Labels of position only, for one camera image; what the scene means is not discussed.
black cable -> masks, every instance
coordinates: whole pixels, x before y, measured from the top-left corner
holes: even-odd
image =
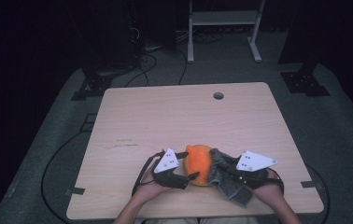
[[[198,33],[194,36],[193,42],[195,44],[210,45],[223,39],[222,33],[218,33],[218,35],[219,37],[216,37],[215,35],[208,35],[205,33]]]
[[[142,73],[144,73],[145,79],[147,80],[147,85],[146,85],[146,86],[150,86],[149,78],[148,78],[147,72],[144,71],[144,69],[142,69],[142,64],[141,64],[141,63],[138,65],[138,69],[139,69]]]
[[[186,55],[180,49],[177,49],[177,51],[179,51],[182,54],[183,60],[185,61],[185,67],[183,68],[182,75],[180,76],[180,79],[177,83],[178,85],[180,85],[180,83],[182,82],[182,78],[185,76],[186,69],[188,68],[188,59],[186,58]]]
[[[93,126],[90,126],[88,128],[85,128],[83,129],[84,125],[86,123],[90,123],[88,122],[88,117],[89,116],[92,116],[92,115],[95,115],[95,114],[88,114],[86,116],[86,119],[85,121],[83,122],[83,124],[80,126],[80,130],[77,134],[75,134],[74,136],[72,136],[71,138],[69,138],[66,142],[64,142],[56,151],[55,153],[51,156],[50,160],[48,161],[47,165],[46,165],[46,168],[42,174],[42,179],[40,181],[40,195],[43,199],[43,202],[45,203],[45,205],[48,207],[48,209],[50,210],[50,212],[56,216],[58,219],[60,219],[62,221],[62,223],[66,223],[68,224],[69,222],[67,220],[65,220],[63,217],[61,217],[60,215],[58,215],[52,208],[51,206],[49,205],[49,202],[48,200],[46,199],[46,196],[45,196],[45,189],[44,189],[44,182],[45,182],[45,176],[46,176],[46,173],[49,169],[49,166],[51,165],[52,161],[54,160],[54,158],[58,155],[58,153],[66,146],[68,145],[72,140],[74,140],[75,138],[77,138],[78,136],[80,136],[82,133],[90,133],[91,130],[92,130],[92,127]]]
[[[136,79],[136,78],[138,78],[138,77],[140,77],[140,76],[142,76],[142,75],[145,75],[145,76],[146,76],[146,72],[152,70],[152,69],[156,66],[156,64],[157,64],[157,59],[156,59],[156,57],[154,57],[154,56],[152,56],[152,55],[150,55],[150,54],[146,54],[145,56],[149,56],[150,58],[152,58],[152,59],[154,60],[154,64],[153,64],[148,70],[143,71],[143,72],[141,72],[140,74],[138,74],[138,75],[134,76],[133,78],[131,78],[130,81],[128,81],[127,84],[124,86],[125,88],[128,87],[128,86],[130,85],[130,83],[131,83],[132,81],[134,81],[134,79]]]
[[[323,188],[325,189],[326,210],[325,210],[325,215],[322,218],[322,221],[320,222],[321,224],[325,224],[326,221],[328,220],[328,216],[331,211],[331,196],[329,194],[328,186],[326,185],[324,178],[319,174],[319,172],[316,169],[314,169],[313,166],[311,166],[310,164],[307,164],[307,163],[304,163],[304,165],[307,166],[310,170],[312,170],[318,176],[318,178],[322,182]]]

white metal stand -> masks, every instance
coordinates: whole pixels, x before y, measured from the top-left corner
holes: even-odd
[[[253,33],[248,40],[255,62],[261,62],[261,55],[256,47],[255,40],[261,23],[265,0],[261,0],[258,10],[248,11],[209,11],[193,12],[193,0],[189,5],[189,42],[188,42],[188,62],[194,63],[193,47],[193,26],[196,25],[245,25],[253,24]]]

cable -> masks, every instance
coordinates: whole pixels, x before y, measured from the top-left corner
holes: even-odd
[[[144,71],[144,69],[142,69],[142,64],[140,63],[139,66],[138,66],[139,70],[144,73],[143,75],[145,76],[145,79],[147,80],[147,85],[146,86],[150,86],[149,84],[149,78],[148,78],[148,75],[147,75],[147,72]]]
[[[46,165],[46,168],[43,172],[43,175],[42,175],[42,179],[40,181],[40,195],[43,199],[43,202],[45,203],[45,205],[48,207],[48,209],[50,210],[50,212],[56,216],[58,219],[60,219],[62,221],[62,223],[66,223],[68,224],[69,222],[67,220],[65,220],[63,217],[61,217],[60,215],[58,215],[52,208],[51,206],[49,205],[49,202],[48,200],[46,199],[46,196],[45,196],[45,189],[44,189],[44,182],[45,182],[45,176],[46,176],[46,173],[49,169],[49,166],[51,165],[52,161],[54,160],[54,158],[58,155],[58,153],[65,147],[67,146],[70,142],[72,142],[72,140],[74,140],[75,138],[77,138],[78,136],[80,136],[82,133],[90,133],[91,132],[91,129],[93,126],[90,126],[88,128],[83,128],[84,125],[86,123],[90,123],[88,122],[88,117],[89,116],[92,116],[92,115],[95,115],[95,114],[88,114],[86,116],[86,119],[85,121],[83,122],[83,124],[80,126],[80,130],[77,134],[75,134],[74,136],[72,136],[71,138],[69,138],[65,143],[63,143],[56,151],[55,153],[51,156],[50,160],[48,161],[47,165]]]
[[[193,41],[196,44],[209,45],[209,44],[213,44],[213,43],[218,42],[223,39],[222,33],[219,33],[218,35],[219,35],[219,37],[216,37],[215,35],[208,35],[205,33],[198,33],[197,35],[194,36]]]
[[[177,83],[178,85],[180,85],[180,83],[182,82],[182,78],[185,76],[186,69],[188,68],[188,59],[186,58],[186,55],[180,49],[177,49],[177,51],[179,51],[182,54],[183,59],[185,61],[185,67],[183,68],[182,75],[180,76],[180,79]]]
[[[176,31],[176,42],[180,42],[186,38],[188,38],[189,32],[188,31]]]
[[[152,56],[152,55],[150,55],[150,54],[145,54],[145,56],[149,56],[150,58],[152,58],[152,59],[154,60],[154,64],[153,64],[148,70],[142,71],[140,74],[138,74],[138,75],[136,75],[135,77],[131,78],[130,81],[128,81],[127,84],[124,86],[124,88],[128,87],[128,86],[130,85],[130,83],[131,83],[132,81],[134,81],[134,79],[136,79],[136,78],[138,78],[138,77],[140,77],[140,76],[142,76],[142,75],[145,75],[145,76],[147,77],[146,72],[152,70],[152,69],[156,66],[156,64],[157,64],[157,59],[156,59],[156,57],[154,57],[154,56]]]
[[[135,40],[138,40],[138,39],[139,39],[139,30],[136,29],[135,27],[130,27],[130,30],[135,30],[135,31],[136,31],[136,38],[135,38]]]
[[[328,216],[329,216],[329,213],[331,211],[331,196],[329,194],[328,186],[326,185],[325,180],[323,179],[323,177],[319,174],[319,172],[316,169],[314,169],[313,166],[311,166],[310,164],[308,164],[306,162],[304,163],[304,165],[307,166],[310,170],[312,170],[318,176],[318,178],[322,182],[323,188],[325,189],[327,206],[326,206],[325,215],[322,218],[322,221],[320,222],[321,224],[325,224],[326,221],[328,220]]]

orange object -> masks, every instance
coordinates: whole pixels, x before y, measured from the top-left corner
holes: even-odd
[[[189,155],[183,159],[183,168],[185,175],[191,175],[196,172],[200,174],[191,181],[192,184],[198,186],[208,186],[208,173],[212,163],[212,158],[209,156],[209,150],[212,147],[204,145],[186,146],[186,151]]]

table top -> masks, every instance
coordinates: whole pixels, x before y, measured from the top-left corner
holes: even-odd
[[[265,83],[232,83],[109,89],[92,130],[76,188],[71,219],[116,218],[131,198],[148,157],[171,147],[208,145],[233,157],[244,150],[278,160],[273,168],[296,213],[323,210],[302,157]],[[182,166],[176,169],[182,174]],[[188,185],[147,203],[138,217],[238,217],[273,214],[253,197],[247,207],[213,187]]]

